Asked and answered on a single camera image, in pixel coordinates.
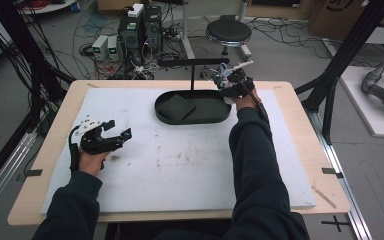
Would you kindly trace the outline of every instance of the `round black stool seat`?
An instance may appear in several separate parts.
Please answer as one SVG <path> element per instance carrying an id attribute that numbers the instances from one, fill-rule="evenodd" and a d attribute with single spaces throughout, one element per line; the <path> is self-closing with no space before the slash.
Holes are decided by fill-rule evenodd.
<path id="1" fill-rule="evenodd" d="M 207 26 L 207 37 L 211 41 L 229 47 L 239 47 L 251 38 L 251 29 L 233 19 L 219 19 Z"/>

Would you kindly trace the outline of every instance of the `black tray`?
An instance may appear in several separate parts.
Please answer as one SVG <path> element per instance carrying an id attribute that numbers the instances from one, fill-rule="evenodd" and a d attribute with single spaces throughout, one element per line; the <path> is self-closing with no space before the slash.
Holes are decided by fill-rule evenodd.
<path id="1" fill-rule="evenodd" d="M 173 96 L 179 95 L 184 98 L 195 108 L 191 108 L 190 104 L 185 104 L 187 110 L 182 113 L 182 119 L 169 119 L 161 114 L 160 108 L 167 107 L 167 101 Z M 231 105 L 226 104 L 223 98 L 216 90 L 182 90 L 170 91 L 161 94 L 155 101 L 155 114 L 157 118 L 170 125 L 187 125 L 187 124 L 203 124 L 218 123 L 229 117 Z"/>

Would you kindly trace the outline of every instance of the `black cross mark on floor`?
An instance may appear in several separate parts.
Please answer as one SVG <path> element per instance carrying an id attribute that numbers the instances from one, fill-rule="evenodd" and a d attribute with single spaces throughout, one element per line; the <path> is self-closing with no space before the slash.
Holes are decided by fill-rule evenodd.
<path id="1" fill-rule="evenodd" d="M 350 223 L 347 223 L 347 222 L 338 222 L 338 219 L 336 218 L 335 215 L 333 215 L 333 222 L 330 222 L 330 221 L 322 221 L 322 224 L 333 224 L 333 225 L 336 225 L 336 227 L 338 228 L 338 232 L 341 232 L 341 227 L 340 225 L 345 225 L 345 226 L 349 226 Z"/>

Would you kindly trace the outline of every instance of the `hand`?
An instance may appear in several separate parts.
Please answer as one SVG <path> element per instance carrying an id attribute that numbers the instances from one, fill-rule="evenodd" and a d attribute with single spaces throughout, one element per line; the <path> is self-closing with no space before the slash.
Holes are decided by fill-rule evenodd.
<path id="1" fill-rule="evenodd" d="M 79 171 L 89 173 L 92 176 L 98 176 L 101 169 L 101 163 L 105 160 L 110 152 L 100 153 L 96 155 L 89 154 L 85 151 L 80 153 Z"/>
<path id="2" fill-rule="evenodd" d="M 255 98 L 259 102 L 261 102 L 261 99 L 260 99 L 260 97 L 258 97 L 257 90 L 255 88 L 252 90 L 252 94 L 254 94 Z M 252 107 L 252 108 L 257 109 L 257 105 L 255 104 L 254 100 L 252 99 L 252 97 L 249 94 L 243 98 L 232 97 L 231 99 L 233 102 L 235 102 L 237 111 L 239 111 L 240 109 L 245 108 L 245 107 Z"/>

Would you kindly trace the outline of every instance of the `person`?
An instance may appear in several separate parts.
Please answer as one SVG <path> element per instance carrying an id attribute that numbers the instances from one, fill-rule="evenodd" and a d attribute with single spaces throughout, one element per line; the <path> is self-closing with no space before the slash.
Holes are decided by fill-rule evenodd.
<path id="1" fill-rule="evenodd" d="M 261 102 L 256 90 L 253 94 Z M 268 119 L 260 117 L 252 98 L 232 98 L 238 122 L 229 136 L 236 204 L 232 227 L 223 239 L 306 239 L 307 233 L 290 211 Z M 96 201 L 102 182 L 96 178 L 108 153 L 82 153 L 78 172 L 58 189 L 47 218 L 33 239 L 93 239 L 99 215 Z M 154 239 L 220 239 L 189 230 L 167 230 Z"/>

